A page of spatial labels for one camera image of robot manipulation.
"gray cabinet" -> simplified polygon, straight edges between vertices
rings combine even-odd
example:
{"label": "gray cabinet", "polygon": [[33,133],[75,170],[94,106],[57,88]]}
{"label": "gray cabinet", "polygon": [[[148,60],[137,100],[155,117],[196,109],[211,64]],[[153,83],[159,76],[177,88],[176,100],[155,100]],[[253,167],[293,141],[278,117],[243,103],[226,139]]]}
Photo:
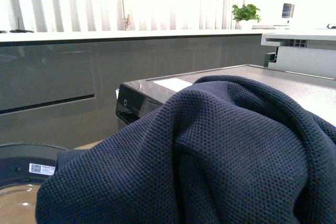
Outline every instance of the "gray cabinet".
{"label": "gray cabinet", "polygon": [[118,129],[116,88],[138,79],[263,65],[261,35],[0,47],[0,144],[67,148]]}

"kitchen island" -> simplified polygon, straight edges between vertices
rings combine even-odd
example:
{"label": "kitchen island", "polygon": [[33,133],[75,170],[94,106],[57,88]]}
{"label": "kitchen island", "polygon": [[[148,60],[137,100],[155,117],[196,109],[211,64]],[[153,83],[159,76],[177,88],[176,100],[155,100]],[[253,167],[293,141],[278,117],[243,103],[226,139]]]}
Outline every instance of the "kitchen island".
{"label": "kitchen island", "polygon": [[73,148],[118,129],[126,81],[242,64],[263,65],[262,33],[157,30],[0,34],[0,144]]}

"green plant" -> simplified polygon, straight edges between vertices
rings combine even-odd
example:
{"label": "green plant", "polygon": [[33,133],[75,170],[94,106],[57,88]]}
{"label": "green plant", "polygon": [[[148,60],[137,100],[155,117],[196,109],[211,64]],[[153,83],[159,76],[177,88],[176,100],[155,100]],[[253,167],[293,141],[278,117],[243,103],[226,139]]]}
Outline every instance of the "green plant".
{"label": "green plant", "polygon": [[243,5],[241,8],[239,8],[237,5],[233,5],[233,15],[234,20],[239,22],[242,20],[251,20],[254,19],[258,21],[258,23],[261,21],[261,17],[257,14],[257,11],[260,10],[257,8],[257,6],[253,4]]}

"white countertop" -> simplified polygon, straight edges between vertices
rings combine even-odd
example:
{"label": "white countertop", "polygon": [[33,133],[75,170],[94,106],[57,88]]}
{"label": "white countertop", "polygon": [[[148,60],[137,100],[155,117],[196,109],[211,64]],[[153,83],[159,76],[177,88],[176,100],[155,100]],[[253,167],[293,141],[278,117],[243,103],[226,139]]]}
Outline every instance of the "white countertop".
{"label": "white countertop", "polygon": [[183,36],[226,36],[226,35],[254,35],[275,33],[276,30],[155,30],[155,31],[74,31],[54,33],[6,33],[0,34],[0,42],[20,41],[50,41],[50,40],[88,40],[88,39],[118,39],[118,38],[158,38]]}
{"label": "white countertop", "polygon": [[283,40],[327,40],[336,41],[336,29],[316,29],[316,30],[277,30],[276,33],[263,34],[261,44],[264,46],[281,46]]}

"barcode label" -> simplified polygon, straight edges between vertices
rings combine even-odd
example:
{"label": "barcode label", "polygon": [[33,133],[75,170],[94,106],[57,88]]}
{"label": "barcode label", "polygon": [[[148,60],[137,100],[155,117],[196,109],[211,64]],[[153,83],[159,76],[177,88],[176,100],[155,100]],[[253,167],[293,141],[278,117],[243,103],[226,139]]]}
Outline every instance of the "barcode label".
{"label": "barcode label", "polygon": [[29,164],[29,172],[50,176],[50,175],[54,174],[55,168],[53,166],[38,165],[38,164],[30,163]]}

